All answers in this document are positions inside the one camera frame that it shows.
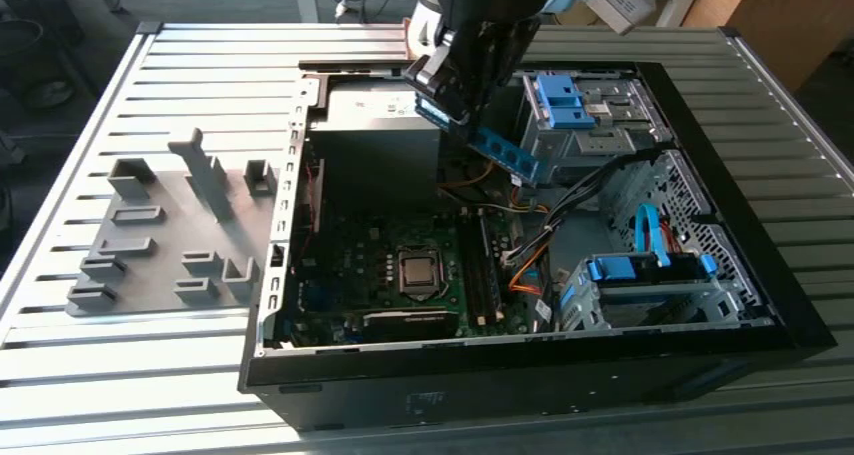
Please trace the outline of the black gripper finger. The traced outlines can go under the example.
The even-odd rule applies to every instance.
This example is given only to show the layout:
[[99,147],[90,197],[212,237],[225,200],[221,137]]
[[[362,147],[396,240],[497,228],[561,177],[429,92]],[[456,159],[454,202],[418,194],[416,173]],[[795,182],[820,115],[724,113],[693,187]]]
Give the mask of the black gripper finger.
[[476,31],[476,22],[462,22],[454,28],[438,25],[432,52],[404,72],[418,95],[458,126],[472,126],[476,120]]
[[470,93],[473,120],[481,118],[492,92],[506,84],[537,29],[537,19],[482,24],[474,43],[477,58],[473,65]]

